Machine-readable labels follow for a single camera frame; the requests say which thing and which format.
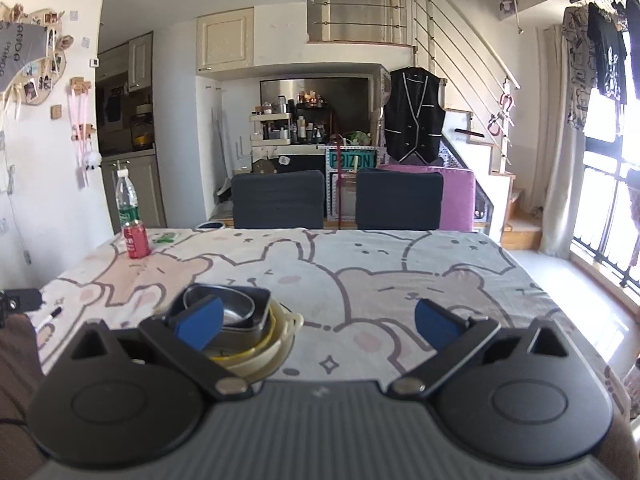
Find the cream upper cabinet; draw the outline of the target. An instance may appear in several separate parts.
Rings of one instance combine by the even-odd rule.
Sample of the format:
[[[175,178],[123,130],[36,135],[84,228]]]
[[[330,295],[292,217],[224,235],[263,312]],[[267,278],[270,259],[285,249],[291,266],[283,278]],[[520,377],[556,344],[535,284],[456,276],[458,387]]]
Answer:
[[[253,8],[208,14],[196,20],[196,70],[199,74],[253,66]]]

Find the green snack packet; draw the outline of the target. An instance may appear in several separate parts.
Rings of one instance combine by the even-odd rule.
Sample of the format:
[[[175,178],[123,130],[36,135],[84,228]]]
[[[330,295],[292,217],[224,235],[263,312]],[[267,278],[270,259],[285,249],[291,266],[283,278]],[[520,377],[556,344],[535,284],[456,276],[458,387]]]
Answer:
[[[174,231],[155,233],[152,236],[152,242],[157,245],[174,244],[179,237],[180,234]]]

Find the black vest on hanger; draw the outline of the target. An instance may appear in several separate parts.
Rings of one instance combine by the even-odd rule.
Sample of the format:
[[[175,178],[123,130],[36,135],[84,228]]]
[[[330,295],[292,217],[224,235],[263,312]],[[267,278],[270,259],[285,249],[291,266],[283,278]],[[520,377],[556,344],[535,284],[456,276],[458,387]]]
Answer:
[[[422,67],[390,73],[384,134],[386,153],[396,162],[404,162],[412,155],[424,164],[438,159],[446,118],[439,101],[441,81]]]

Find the pink cushion panel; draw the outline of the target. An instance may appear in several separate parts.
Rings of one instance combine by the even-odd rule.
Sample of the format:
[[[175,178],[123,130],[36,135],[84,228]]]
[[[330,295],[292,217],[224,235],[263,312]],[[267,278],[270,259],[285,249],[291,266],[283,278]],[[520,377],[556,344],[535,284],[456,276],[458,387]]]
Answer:
[[[392,164],[382,165],[380,169],[405,174],[441,174],[444,184],[439,229],[467,233],[473,231],[476,182],[471,170]]]

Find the clear water bottle green label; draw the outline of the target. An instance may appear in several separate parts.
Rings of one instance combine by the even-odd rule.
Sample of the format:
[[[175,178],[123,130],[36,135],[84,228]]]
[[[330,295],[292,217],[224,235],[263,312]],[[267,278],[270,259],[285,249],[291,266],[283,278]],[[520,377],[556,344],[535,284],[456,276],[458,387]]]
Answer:
[[[137,192],[126,168],[117,170],[116,207],[120,226],[140,219]]]

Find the dark chair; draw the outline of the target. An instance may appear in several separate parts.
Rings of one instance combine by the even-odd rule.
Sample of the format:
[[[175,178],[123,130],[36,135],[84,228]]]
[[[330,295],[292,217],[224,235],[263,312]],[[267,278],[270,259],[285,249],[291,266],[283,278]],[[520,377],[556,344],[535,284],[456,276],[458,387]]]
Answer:
[[[356,225],[360,230],[438,230],[443,192],[439,172],[362,170],[356,177]]]
[[[318,170],[238,174],[231,191],[235,229],[323,229],[324,180]]]

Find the photo collage wall board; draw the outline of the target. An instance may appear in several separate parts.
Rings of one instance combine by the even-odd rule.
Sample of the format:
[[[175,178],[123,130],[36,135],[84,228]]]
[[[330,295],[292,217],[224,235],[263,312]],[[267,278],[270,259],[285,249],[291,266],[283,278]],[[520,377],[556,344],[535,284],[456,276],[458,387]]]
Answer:
[[[65,12],[27,14],[1,3],[1,97],[23,105],[43,103],[66,70],[72,36],[63,34]]]

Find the shelf with bottles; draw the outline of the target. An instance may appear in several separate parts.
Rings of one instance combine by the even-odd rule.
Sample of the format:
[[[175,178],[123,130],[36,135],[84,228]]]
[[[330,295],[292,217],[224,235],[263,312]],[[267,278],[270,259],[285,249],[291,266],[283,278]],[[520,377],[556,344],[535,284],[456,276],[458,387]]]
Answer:
[[[252,111],[250,145],[323,145],[331,135],[332,122],[332,108],[314,90],[299,91],[293,99],[280,94],[276,102],[263,102]]]

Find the beige curtain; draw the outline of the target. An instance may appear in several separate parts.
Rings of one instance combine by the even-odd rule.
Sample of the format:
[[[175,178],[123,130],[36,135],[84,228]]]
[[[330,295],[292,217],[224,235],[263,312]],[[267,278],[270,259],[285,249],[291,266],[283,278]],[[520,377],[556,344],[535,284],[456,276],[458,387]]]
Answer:
[[[584,174],[585,137],[570,123],[570,52],[559,25],[537,32],[540,112],[532,205],[541,214],[540,251],[570,256]]]

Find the oval steel bowl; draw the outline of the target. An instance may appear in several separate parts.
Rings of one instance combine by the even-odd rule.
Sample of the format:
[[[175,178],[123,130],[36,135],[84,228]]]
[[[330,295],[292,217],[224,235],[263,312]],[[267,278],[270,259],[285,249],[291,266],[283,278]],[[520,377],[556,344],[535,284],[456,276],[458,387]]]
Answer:
[[[222,325],[248,327],[256,311],[255,301],[239,289],[221,285],[196,284],[186,289],[182,304],[186,309],[205,304],[208,300],[220,300]]]

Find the red soda can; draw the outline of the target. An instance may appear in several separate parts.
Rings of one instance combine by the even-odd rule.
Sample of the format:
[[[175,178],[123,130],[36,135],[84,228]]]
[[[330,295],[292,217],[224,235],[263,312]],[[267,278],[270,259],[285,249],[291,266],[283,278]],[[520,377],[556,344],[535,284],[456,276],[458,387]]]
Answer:
[[[146,234],[145,225],[141,220],[126,222],[122,227],[122,237],[131,259],[142,259],[150,254],[148,234]]]

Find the bear pattern tablecloth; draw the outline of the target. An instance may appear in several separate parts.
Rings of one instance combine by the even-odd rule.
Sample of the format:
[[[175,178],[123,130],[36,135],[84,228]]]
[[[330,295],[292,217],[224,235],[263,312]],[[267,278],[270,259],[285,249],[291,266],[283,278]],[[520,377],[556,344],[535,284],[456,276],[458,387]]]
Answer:
[[[154,230],[150,234],[166,232]],[[135,326],[194,284],[260,287],[303,315],[279,378],[375,379],[382,384],[433,355],[414,309],[429,299],[462,318],[505,328],[550,318],[563,327],[628,413],[620,378],[518,262],[480,233],[447,231],[174,230],[174,244],[129,258],[121,238],[96,248],[43,287],[32,315],[50,368],[88,321]]]

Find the white plush keychain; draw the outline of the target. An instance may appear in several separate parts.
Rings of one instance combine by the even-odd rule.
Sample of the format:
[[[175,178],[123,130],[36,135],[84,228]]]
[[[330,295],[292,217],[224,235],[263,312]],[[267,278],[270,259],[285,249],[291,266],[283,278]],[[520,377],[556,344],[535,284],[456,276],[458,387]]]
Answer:
[[[102,164],[102,156],[98,151],[91,150],[84,155],[84,168],[86,171],[95,170]]]

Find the lemon pattern ceramic bowl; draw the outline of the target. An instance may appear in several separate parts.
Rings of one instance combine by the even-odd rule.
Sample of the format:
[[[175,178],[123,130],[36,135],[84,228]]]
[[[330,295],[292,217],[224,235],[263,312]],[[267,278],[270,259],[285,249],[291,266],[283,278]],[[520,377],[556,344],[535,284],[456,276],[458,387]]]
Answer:
[[[272,307],[266,307],[258,324],[251,328],[232,328],[226,326],[203,353],[211,360],[224,365],[233,365],[247,361],[264,350],[276,327],[276,318]]]

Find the staircase railing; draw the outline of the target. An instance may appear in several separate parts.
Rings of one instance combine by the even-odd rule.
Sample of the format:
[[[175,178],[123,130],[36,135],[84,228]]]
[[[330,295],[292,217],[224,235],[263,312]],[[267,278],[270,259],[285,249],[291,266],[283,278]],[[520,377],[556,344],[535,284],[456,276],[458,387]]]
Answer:
[[[314,42],[370,42],[413,50],[413,62],[444,78],[474,115],[468,137],[485,141],[500,160],[511,146],[514,73],[454,0],[307,0]]]

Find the right dark chair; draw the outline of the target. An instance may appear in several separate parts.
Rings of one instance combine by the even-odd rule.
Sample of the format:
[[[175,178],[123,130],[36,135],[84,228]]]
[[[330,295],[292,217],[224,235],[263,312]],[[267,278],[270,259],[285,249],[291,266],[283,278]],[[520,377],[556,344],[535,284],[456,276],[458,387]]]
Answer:
[[[443,192],[439,172],[362,170],[356,177],[356,225],[360,230],[438,230]]]

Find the left dark chair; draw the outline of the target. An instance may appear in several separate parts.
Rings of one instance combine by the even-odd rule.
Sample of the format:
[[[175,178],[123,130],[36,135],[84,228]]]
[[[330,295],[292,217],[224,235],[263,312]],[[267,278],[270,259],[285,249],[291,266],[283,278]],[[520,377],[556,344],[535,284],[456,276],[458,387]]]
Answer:
[[[235,229],[323,229],[324,180],[318,170],[238,174],[231,191]]]

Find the grey trash bin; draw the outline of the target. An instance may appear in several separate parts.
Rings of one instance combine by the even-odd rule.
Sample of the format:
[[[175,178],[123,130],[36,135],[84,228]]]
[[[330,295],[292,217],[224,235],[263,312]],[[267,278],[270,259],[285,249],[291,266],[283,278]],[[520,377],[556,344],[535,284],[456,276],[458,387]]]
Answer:
[[[220,230],[224,229],[225,227],[226,224],[223,221],[213,220],[202,222],[196,228],[198,230]]]

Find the square steel tray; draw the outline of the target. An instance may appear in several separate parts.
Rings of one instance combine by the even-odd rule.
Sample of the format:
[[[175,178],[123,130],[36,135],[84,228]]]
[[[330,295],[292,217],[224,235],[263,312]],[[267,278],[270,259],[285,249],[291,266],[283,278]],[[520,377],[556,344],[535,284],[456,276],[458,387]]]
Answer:
[[[195,350],[239,353],[270,327],[270,299],[260,287],[194,284],[172,302],[164,323]]]

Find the poizon sign box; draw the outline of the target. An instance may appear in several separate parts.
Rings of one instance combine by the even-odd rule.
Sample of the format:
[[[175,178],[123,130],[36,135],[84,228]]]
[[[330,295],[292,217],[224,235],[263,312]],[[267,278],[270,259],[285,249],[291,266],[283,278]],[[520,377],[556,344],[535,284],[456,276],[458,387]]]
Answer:
[[[328,146],[326,170],[329,172],[354,172],[374,169],[378,164],[378,150],[370,146]]]

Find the cream bowl with handles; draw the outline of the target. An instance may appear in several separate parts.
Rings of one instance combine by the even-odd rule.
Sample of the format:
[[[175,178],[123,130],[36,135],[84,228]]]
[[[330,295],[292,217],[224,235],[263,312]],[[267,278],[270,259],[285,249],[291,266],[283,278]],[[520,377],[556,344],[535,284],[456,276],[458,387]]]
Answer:
[[[248,382],[261,382],[274,374],[290,354],[304,318],[271,299],[269,321],[267,335],[256,346],[234,356],[217,356],[212,361]]]

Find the hanging dark clothes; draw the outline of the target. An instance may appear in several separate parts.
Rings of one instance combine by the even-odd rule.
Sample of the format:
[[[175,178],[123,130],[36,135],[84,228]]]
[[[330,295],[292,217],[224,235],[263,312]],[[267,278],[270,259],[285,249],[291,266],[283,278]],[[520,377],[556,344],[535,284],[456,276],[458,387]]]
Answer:
[[[627,105],[624,35],[614,15],[592,2],[566,8],[561,29],[568,47],[567,121],[584,131],[593,88],[621,108]]]

